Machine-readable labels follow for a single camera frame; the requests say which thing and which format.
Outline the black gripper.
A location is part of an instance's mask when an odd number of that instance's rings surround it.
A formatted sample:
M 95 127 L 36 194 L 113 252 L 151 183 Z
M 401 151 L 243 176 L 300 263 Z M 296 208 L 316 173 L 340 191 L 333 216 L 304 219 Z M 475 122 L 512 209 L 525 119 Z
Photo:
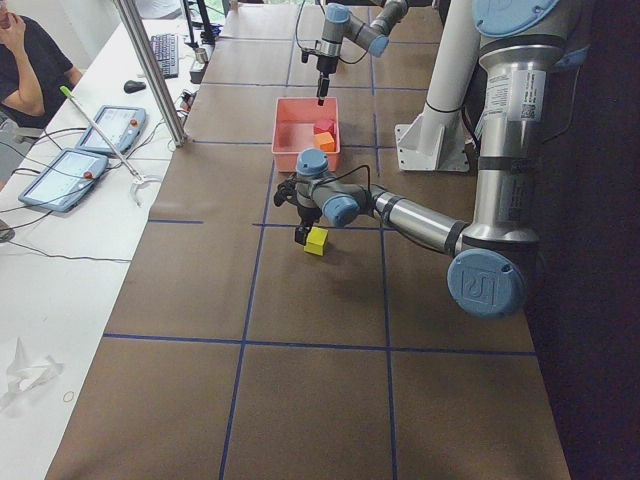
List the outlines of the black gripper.
M 311 228 L 321 218 L 321 209 L 311 197 L 305 196 L 302 192 L 296 193 L 296 201 L 300 223 L 294 230 L 294 241 L 305 245 Z
M 318 79 L 316 97 L 317 104 L 319 106 L 324 105 L 325 98 L 327 97 L 329 90 L 330 76 L 336 73 L 338 63 L 339 58 L 336 56 L 318 56 L 316 68 L 321 73 L 321 75 Z

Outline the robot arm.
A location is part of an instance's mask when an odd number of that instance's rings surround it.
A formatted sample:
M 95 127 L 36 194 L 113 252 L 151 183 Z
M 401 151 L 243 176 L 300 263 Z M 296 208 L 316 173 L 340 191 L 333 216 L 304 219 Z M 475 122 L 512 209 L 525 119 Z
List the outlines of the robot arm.
M 462 168 L 465 97 L 476 67 L 487 75 L 471 222 L 452 219 L 377 185 L 346 184 L 328 157 L 309 148 L 282 182 L 276 203 L 297 207 L 295 238 L 326 218 L 343 227 L 377 217 L 418 245 L 449 255 L 451 296 L 467 313 L 500 318 L 526 302 L 537 269 L 530 225 L 548 76 L 578 67 L 589 49 L 590 1 L 454 1 L 424 109 L 396 129 L 398 162 L 409 171 Z
M 359 19 L 342 4 L 330 3 L 326 7 L 321 38 L 309 52 L 317 58 L 319 106 L 324 105 L 330 76 L 337 71 L 343 40 L 348 39 L 371 56 L 380 57 L 389 43 L 392 29 L 409 10 L 407 1 L 382 1 L 380 6 L 381 12 L 371 23 Z

